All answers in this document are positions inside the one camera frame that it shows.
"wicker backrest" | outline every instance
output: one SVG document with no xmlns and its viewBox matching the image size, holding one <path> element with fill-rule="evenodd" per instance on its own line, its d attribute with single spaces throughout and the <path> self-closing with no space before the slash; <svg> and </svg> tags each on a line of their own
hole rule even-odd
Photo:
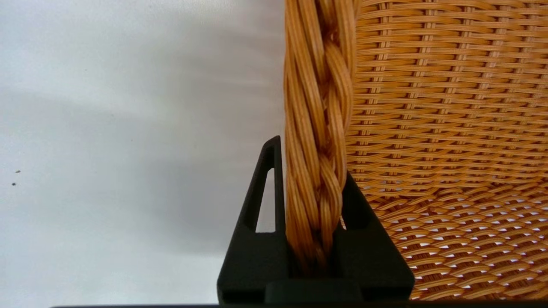
<svg viewBox="0 0 548 308">
<path fill-rule="evenodd" d="M 546 0 L 365 0 L 348 169 L 413 299 L 548 296 Z"/>
</svg>

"white wall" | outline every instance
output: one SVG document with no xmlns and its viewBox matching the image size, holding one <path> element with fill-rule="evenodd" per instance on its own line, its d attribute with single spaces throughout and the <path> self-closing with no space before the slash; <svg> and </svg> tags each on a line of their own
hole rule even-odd
<svg viewBox="0 0 548 308">
<path fill-rule="evenodd" d="M 283 11 L 0 1 L 0 307 L 216 302 L 283 134 Z"/>
</svg>

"orange rattan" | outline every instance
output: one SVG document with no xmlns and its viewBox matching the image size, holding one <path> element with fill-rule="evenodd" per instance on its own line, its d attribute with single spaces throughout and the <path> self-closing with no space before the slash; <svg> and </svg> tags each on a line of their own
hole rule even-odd
<svg viewBox="0 0 548 308">
<path fill-rule="evenodd" d="M 358 5 L 286 1 L 286 235 L 305 275 L 327 267 L 341 215 Z"/>
<path fill-rule="evenodd" d="M 412 299 L 548 297 L 547 4 L 361 3 L 347 167 Z"/>
</svg>

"braided wicker strand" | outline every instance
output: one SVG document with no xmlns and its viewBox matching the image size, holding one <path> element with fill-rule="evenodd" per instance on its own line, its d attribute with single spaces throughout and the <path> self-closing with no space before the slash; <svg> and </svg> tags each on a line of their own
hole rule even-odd
<svg viewBox="0 0 548 308">
<path fill-rule="evenodd" d="M 286 234 L 305 275 L 326 267 L 342 209 L 358 6 L 286 0 Z"/>
</svg>

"rattan weave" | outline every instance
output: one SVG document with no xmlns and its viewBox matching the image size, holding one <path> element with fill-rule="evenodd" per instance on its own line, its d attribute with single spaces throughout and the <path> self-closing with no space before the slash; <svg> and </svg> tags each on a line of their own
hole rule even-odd
<svg viewBox="0 0 548 308">
<path fill-rule="evenodd" d="M 548 297 L 547 4 L 361 3 L 347 167 L 412 299 Z"/>
</svg>

